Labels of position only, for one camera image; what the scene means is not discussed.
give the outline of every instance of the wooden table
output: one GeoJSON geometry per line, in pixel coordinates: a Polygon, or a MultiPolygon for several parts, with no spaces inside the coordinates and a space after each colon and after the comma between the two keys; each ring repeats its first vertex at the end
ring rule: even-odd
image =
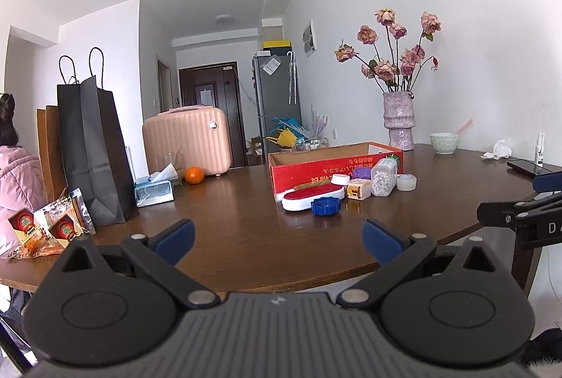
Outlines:
{"type": "MultiPolygon", "coordinates": [[[[435,155],[431,146],[416,145],[405,154],[406,171],[418,178],[415,191],[346,199],[341,214],[333,217],[286,212],[275,204],[266,167],[235,169],[201,185],[179,187],[174,202],[141,208],[127,223],[98,228],[93,239],[116,244],[130,234],[152,236],[191,218],[196,243],[178,268],[211,290],[296,291],[325,285],[378,267],[361,242],[366,218],[404,237],[423,232],[447,244],[480,228],[480,202],[523,199],[533,192],[531,180],[508,170],[505,160],[479,155],[463,150],[435,155]]],[[[0,260],[0,283],[34,291],[55,259],[0,260]]],[[[519,259],[528,272],[524,260],[519,259]]]]}

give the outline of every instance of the brown paper bag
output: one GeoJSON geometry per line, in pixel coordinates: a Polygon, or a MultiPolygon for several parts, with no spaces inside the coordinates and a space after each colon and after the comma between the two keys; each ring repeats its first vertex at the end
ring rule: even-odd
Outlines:
{"type": "Polygon", "coordinates": [[[37,135],[45,193],[47,202],[51,203],[66,189],[57,106],[47,106],[45,110],[37,109],[37,135]]]}

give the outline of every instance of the red cardboard box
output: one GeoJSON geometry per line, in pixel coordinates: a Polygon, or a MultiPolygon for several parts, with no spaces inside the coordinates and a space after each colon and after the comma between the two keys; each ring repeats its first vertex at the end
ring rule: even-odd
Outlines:
{"type": "Polygon", "coordinates": [[[398,158],[398,173],[403,173],[404,152],[375,142],[332,146],[304,152],[270,153],[268,162],[273,193],[279,194],[297,185],[330,179],[335,173],[351,176],[356,167],[372,167],[389,155],[398,158]]]}

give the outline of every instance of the snack package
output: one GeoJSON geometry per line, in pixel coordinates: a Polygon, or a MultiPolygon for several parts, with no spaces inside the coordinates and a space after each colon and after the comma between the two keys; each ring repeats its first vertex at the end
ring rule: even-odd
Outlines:
{"type": "Polygon", "coordinates": [[[10,254],[14,258],[59,254],[75,237],[96,233],[80,189],[63,193],[35,213],[20,210],[8,221],[21,242],[10,254]]]}

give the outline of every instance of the blue gripper pad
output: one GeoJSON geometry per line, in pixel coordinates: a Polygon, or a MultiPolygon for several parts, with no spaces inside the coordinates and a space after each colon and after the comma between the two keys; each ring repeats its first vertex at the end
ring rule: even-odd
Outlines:
{"type": "Polygon", "coordinates": [[[181,220],[164,234],[156,235],[148,242],[148,247],[168,264],[175,266],[187,255],[195,243],[195,225],[191,220],[181,220]]]}
{"type": "Polygon", "coordinates": [[[391,232],[375,220],[367,220],[363,225],[363,246],[381,266],[389,263],[406,248],[410,241],[391,232]]]}
{"type": "Polygon", "coordinates": [[[538,193],[562,191],[562,172],[543,173],[533,179],[533,189],[538,193]]]}

